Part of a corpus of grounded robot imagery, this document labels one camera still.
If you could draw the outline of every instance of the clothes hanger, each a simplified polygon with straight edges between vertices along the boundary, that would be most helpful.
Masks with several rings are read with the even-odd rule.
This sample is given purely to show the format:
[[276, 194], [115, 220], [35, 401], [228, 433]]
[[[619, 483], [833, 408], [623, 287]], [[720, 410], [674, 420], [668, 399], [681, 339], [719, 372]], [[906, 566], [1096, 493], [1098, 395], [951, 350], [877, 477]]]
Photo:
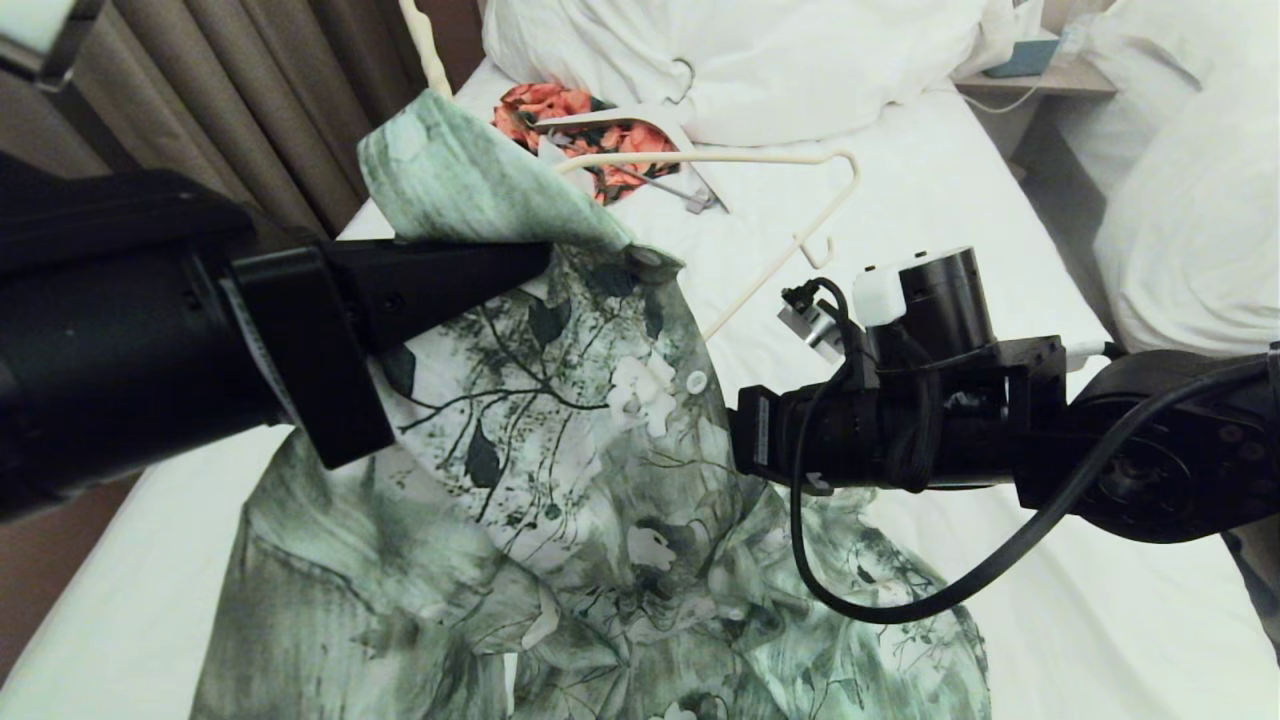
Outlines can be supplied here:
[[413, 47], [422, 61], [422, 72], [426, 74], [426, 86], [439, 92], [445, 100], [453, 100], [453, 88], [449, 87], [449, 78], [444, 74], [444, 63], [435, 49], [435, 33], [431, 31], [431, 18], [417, 9], [413, 0], [399, 0], [401, 14], [404, 15], [404, 24], [408, 26], [408, 35], [413, 38]]
[[[696, 150], [694, 147], [694, 141], [685, 135], [685, 128], [680, 124], [680, 119], [672, 111], [669, 106], [666, 105], [631, 105], [626, 108], [611, 108], [608, 110], [594, 110], [590, 113], [580, 113], [577, 115], [566, 115], [563, 118], [545, 118], [538, 120], [534, 124], [534, 129], [556, 129], [567, 127], [591, 127], [591, 126], [616, 126], [620, 123], [645, 123], [658, 128], [662, 135], [667, 136], [667, 140], [675, 145], [673, 151], [680, 152], [692, 152]], [[694, 172], [703, 184], [714, 195], [719, 204], [724, 206], [724, 210], [733, 213], [737, 210], [737, 204], [735, 197], [731, 196], [728, 188], [724, 183], [719, 182], [719, 177], [716, 172], [701, 163], [689, 163], [686, 169]]]
[[689, 210], [690, 213], [692, 213], [695, 215], [716, 204], [716, 197], [705, 187], [699, 188], [699, 193], [698, 195], [690, 195], [687, 192], [676, 190], [676, 188], [673, 188], [671, 186], [662, 184], [660, 182], [658, 182], [658, 181], [655, 181], [655, 179], [653, 179], [653, 178], [650, 178], [648, 176], [644, 176], [641, 173], [637, 173], [635, 170], [628, 170], [627, 168], [625, 168], [622, 165], [617, 165], [613, 169], [616, 169], [617, 172], [620, 172], [620, 173], [622, 173], [622, 174], [625, 174], [627, 177], [635, 178], [635, 179], [637, 179], [637, 181], [640, 181], [640, 182], [643, 182], [645, 184], [652, 184], [653, 187], [657, 187], [658, 190], [660, 190], [660, 191], [663, 191], [663, 192], [666, 192], [668, 195], [675, 195], [676, 197], [678, 197], [678, 199], [681, 199], [681, 200], [685, 201], [685, 210]]
[[[413, 0], [399, 0], [401, 14], [404, 15], [404, 24], [408, 26], [410, 36], [413, 38], [413, 46], [417, 49], [419, 58], [422, 61], [422, 72], [426, 73], [428, 86], [439, 92], [445, 99], [453, 99], [453, 88], [449, 86], [449, 79], [444, 74], [444, 63], [440, 61], [439, 51], [435, 47], [435, 35], [431, 29], [431, 19], [426, 17], [425, 13], [417, 9]], [[567, 163], [561, 163], [557, 165], [556, 170], [561, 174], [581, 169], [581, 168], [595, 168], [600, 165], [620, 165], [620, 164], [632, 164], [632, 163], [765, 163], [765, 164], [786, 164], [786, 165], [820, 165], [835, 160], [836, 158], [842, 158], [849, 161], [849, 169], [852, 177], [849, 179], [849, 184], [841, 190], [836, 197], [827, 205], [827, 208], [818, 214], [818, 217], [803, 231], [791, 236], [791, 243], [787, 249], [778, 255], [774, 260], [756, 279], [751, 286], [735, 300], [730, 306], [716, 319], [714, 323], [703, 333], [703, 342], [709, 341], [716, 333], [724, 327], [730, 319], [742, 309], [744, 305], [759, 291], [764, 283], [769, 282], [781, 268], [795, 255], [799, 250], [805, 260], [809, 261], [809, 266], [813, 269], [820, 269], [831, 261], [835, 255], [835, 242], [831, 236], [827, 237], [827, 254], [823, 258], [817, 258], [808, 245], [805, 245], [814, 233], [826, 223], [841, 205], [849, 200], [849, 196], [854, 193], [858, 188], [858, 183], [861, 181], [861, 170], [858, 167], [858, 158], [854, 156], [849, 150], [836, 150], [826, 155], [760, 155], [750, 152], [717, 152], [717, 151], [681, 151], [681, 152], [614, 152], [608, 155], [582, 155], [568, 160]]]
[[746, 305], [746, 301], [755, 295], [758, 290], [764, 287], [764, 283], [769, 282], [782, 265], [786, 265], [787, 260], [795, 255], [799, 250], [805, 260], [809, 261], [809, 266], [813, 269], [819, 269], [827, 265], [835, 256], [835, 242], [831, 236], [827, 236], [827, 254], [823, 258], [818, 258], [813, 251], [805, 245], [810, 237], [813, 237], [822, 225], [836, 214], [836, 210], [845, 204], [846, 200], [858, 190], [858, 183], [861, 181], [861, 169], [858, 167], [858, 158], [854, 156], [849, 150], [833, 150], [824, 155], [763, 155], [753, 152], [723, 152], [723, 151], [707, 151], [699, 150], [692, 152], [609, 152], [603, 155], [580, 155], [556, 165], [556, 172], [564, 174], [582, 168], [598, 168], [600, 165], [621, 165], [632, 163], [765, 163], [777, 165], [820, 165], [835, 159], [842, 159], [849, 163], [849, 169], [852, 172], [852, 177], [849, 179], [849, 184], [845, 186], [836, 197], [813, 219], [803, 231], [791, 236], [791, 243], [787, 249], [778, 255], [777, 260], [771, 263], [768, 268], [751, 283], [748, 290], [737, 297], [723, 313], [710, 324], [709, 328], [703, 333], [703, 342], [709, 341], [724, 327], [739, 310]]

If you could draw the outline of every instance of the blue object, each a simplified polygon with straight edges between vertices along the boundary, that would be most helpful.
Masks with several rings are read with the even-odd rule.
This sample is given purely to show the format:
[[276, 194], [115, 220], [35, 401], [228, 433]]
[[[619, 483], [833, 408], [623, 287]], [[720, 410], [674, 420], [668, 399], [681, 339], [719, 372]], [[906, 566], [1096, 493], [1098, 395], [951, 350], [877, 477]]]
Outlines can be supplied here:
[[1020, 40], [1014, 44], [1014, 56], [1004, 65], [983, 70], [987, 77], [1024, 77], [1043, 74], [1057, 50], [1056, 37]]

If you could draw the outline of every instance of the white button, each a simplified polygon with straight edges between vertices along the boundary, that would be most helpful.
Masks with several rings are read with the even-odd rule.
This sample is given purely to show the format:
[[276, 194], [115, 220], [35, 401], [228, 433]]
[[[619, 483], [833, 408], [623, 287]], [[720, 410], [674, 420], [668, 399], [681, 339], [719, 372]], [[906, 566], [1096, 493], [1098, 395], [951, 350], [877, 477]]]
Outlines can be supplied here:
[[685, 389], [689, 391], [689, 395], [700, 395], [707, 389], [707, 373], [701, 370], [689, 373], [689, 378], [685, 379]]

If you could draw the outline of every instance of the hanger hook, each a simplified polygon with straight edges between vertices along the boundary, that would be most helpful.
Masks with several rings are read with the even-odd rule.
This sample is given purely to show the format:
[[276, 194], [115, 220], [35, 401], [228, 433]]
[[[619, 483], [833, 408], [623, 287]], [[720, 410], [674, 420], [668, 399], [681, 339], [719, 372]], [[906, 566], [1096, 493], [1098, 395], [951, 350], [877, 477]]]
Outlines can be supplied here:
[[796, 238], [796, 242], [800, 245], [800, 252], [804, 252], [804, 259], [809, 261], [809, 266], [814, 270], [826, 268], [827, 264], [836, 256], [836, 241], [832, 240], [829, 234], [827, 236], [827, 252], [822, 256], [822, 259], [814, 258], [813, 250], [809, 250], [808, 245], [800, 242], [797, 236], [792, 234], [791, 237]]

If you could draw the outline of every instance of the floral print fabric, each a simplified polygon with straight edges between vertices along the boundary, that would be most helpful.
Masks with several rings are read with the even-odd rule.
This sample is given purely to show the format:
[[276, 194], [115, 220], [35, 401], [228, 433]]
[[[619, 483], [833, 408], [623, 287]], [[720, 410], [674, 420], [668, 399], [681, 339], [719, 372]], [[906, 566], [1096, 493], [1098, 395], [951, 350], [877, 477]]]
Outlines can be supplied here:
[[[963, 609], [886, 628], [808, 596], [786, 502], [731, 466], [675, 260], [431, 92], [361, 161], [404, 237], [562, 241], [536, 282], [380, 359], [397, 446], [335, 471], [301, 436], [280, 450], [193, 717], [989, 716]], [[872, 498], [808, 506], [815, 571], [860, 602], [932, 592]]]

